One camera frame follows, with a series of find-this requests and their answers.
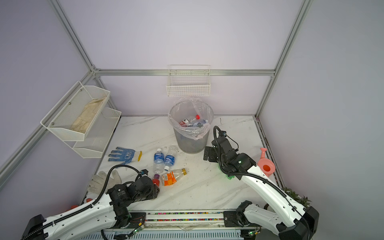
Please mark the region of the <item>clear light-blue label bottle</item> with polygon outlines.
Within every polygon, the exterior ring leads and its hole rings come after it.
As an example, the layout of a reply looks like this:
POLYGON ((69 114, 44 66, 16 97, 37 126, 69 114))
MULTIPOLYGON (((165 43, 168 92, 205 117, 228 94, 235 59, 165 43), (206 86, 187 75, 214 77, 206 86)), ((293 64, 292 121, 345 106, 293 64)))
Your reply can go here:
POLYGON ((200 119, 198 121, 195 121, 192 126, 197 128, 202 128, 205 124, 208 124, 209 122, 207 120, 200 119))

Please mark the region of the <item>red label clear bottle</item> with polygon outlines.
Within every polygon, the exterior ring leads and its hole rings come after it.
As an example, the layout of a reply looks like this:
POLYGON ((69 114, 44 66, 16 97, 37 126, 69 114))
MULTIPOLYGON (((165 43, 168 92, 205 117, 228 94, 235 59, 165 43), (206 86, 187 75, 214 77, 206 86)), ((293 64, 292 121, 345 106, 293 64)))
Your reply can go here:
POLYGON ((191 127, 198 120, 200 120, 200 116, 199 115, 190 116, 190 117, 187 117, 187 118, 183 119, 182 121, 180 121, 179 125, 181 127, 185 127, 185 128, 186 127, 191 127))

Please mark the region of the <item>yellow-cap clear bottle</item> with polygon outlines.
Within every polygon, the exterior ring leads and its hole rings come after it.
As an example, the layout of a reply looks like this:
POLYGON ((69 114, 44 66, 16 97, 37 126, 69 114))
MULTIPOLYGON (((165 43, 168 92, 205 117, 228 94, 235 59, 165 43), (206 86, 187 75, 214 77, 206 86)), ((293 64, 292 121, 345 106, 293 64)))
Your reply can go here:
POLYGON ((163 186, 171 186, 175 184, 180 178, 187 175, 186 169, 178 169, 171 172, 168 172, 166 174, 163 174, 160 177, 161 183, 163 186))

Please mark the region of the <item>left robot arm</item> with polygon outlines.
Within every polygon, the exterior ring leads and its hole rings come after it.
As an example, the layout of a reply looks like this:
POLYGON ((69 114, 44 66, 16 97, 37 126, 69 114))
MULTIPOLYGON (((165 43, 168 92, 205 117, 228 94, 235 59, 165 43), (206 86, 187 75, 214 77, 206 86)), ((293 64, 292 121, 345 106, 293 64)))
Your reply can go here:
POLYGON ((137 225, 143 217, 131 214, 128 207, 136 202, 156 199, 160 192, 148 176, 133 183, 115 185, 103 195, 65 213, 30 219, 23 240, 75 240, 105 229, 137 225))

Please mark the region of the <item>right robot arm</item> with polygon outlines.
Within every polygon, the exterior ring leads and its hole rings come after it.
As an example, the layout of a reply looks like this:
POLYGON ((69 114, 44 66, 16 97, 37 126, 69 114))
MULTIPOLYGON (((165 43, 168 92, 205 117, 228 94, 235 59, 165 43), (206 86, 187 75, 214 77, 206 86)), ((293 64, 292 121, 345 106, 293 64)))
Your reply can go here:
POLYGON ((247 184, 273 209, 268 211, 251 201, 244 201, 235 211, 224 213, 226 226, 260 226, 281 240, 312 239, 317 231, 319 212, 298 203, 270 180, 275 165, 266 158, 267 149, 261 148, 261 151, 259 161, 255 162, 247 154, 237 154, 227 139, 204 150, 205 161, 218 163, 224 174, 247 184))

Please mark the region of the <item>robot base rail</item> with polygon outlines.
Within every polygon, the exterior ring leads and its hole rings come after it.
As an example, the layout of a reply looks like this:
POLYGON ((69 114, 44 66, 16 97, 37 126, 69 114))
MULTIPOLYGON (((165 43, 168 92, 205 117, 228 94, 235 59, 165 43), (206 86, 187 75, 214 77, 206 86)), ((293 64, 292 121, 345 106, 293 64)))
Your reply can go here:
POLYGON ((140 225, 146 228, 197 229, 197 228, 240 228, 260 229, 257 224, 241 226, 235 210, 175 210, 175 211, 131 211, 126 229, 140 225))

